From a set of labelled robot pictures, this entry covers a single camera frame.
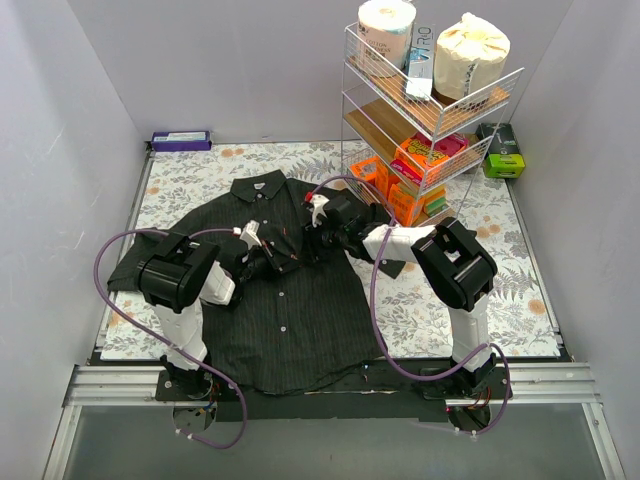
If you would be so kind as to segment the black pinstriped shirt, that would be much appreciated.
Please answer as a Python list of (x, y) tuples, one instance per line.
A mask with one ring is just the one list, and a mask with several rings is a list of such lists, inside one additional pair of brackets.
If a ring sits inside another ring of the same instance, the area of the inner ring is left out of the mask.
[[(317, 259), (305, 239), (310, 220), (305, 196), (316, 191), (278, 170), (236, 179), (226, 194), (192, 210), (170, 230), (138, 233), (108, 288), (139, 292), (138, 263), (170, 233), (220, 244), (255, 220), (259, 238), (275, 250), (287, 271), (273, 280), (251, 281), (231, 308), (201, 306), (208, 353), (199, 370), (275, 395), (332, 383), (344, 370), (378, 358), (381, 349), (362, 283), (350, 263), (353, 257), (331, 249)], [(196, 380), (197, 371), (168, 371)]]

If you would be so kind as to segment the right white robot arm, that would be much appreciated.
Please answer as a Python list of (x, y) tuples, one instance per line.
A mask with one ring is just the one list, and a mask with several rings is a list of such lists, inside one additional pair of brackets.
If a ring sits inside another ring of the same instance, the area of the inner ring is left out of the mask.
[(475, 234), (452, 217), (426, 227), (399, 226), (393, 219), (375, 221), (371, 215), (381, 207), (379, 204), (365, 209), (361, 202), (344, 194), (330, 199), (309, 192), (305, 206), (311, 212), (306, 230), (320, 246), (338, 247), (376, 268), (387, 261), (416, 264), (437, 298), (446, 305), (453, 338), (452, 367), (433, 375), (413, 374), (389, 355), (374, 313), (376, 286), (370, 284), (374, 335), (390, 366), (417, 381), (436, 381), (452, 375), (454, 389), (464, 397), (475, 397), (486, 389), (487, 372), (495, 365), (487, 304), (497, 265)]

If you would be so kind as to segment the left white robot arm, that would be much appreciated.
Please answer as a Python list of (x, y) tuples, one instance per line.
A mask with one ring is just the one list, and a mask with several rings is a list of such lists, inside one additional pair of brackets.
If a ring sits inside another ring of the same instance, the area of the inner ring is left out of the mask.
[(140, 260), (136, 286), (160, 320), (171, 349), (167, 369), (181, 372), (178, 387), (188, 398), (203, 399), (213, 386), (211, 373), (201, 367), (208, 353), (201, 306), (231, 308), (247, 283), (286, 271), (251, 226), (220, 244), (170, 233)]

